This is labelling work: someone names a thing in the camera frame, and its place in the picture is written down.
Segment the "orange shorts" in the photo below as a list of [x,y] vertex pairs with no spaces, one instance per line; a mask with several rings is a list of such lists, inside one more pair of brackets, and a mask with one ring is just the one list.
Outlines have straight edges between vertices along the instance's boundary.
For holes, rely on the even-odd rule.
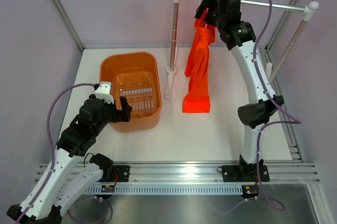
[[208,113],[211,108],[207,48],[215,42],[215,27],[205,22],[205,14],[194,22],[195,35],[184,71],[190,80],[182,103],[183,113]]

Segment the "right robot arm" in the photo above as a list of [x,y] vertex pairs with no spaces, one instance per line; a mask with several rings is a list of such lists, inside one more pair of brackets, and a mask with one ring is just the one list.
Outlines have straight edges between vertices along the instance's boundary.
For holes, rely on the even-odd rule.
[[269,181],[267,167],[261,155],[263,129],[270,117],[284,103],[267,83],[256,45],[252,25],[241,20],[241,0],[202,0],[195,18],[214,26],[221,40],[236,60],[242,73],[249,103],[238,108],[244,125],[243,152],[237,165],[222,165],[218,171],[225,182]]

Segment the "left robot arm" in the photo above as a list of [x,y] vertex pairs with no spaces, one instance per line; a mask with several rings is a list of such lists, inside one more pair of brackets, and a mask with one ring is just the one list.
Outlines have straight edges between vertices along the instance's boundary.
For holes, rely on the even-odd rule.
[[54,157],[33,191],[20,204],[11,205],[7,215],[16,223],[61,223],[72,203],[97,181],[117,179],[113,161],[102,154],[93,155],[87,166],[69,184],[70,172],[95,144],[109,123],[128,122],[131,106],[120,97],[121,109],[114,103],[90,95],[80,112],[56,144]]

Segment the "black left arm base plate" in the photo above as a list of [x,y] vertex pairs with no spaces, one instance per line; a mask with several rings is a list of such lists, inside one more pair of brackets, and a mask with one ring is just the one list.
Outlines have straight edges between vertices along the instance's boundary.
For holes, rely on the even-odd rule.
[[100,182],[128,182],[130,177],[130,166],[113,165],[103,170]]

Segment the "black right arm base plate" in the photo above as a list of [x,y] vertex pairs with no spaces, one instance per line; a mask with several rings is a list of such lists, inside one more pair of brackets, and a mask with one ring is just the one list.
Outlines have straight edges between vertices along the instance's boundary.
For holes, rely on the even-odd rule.
[[222,165],[218,166],[217,172],[221,173],[224,182],[269,182],[270,176],[266,165],[259,168],[260,178],[257,176],[256,168],[248,172],[247,175],[241,174],[238,165]]

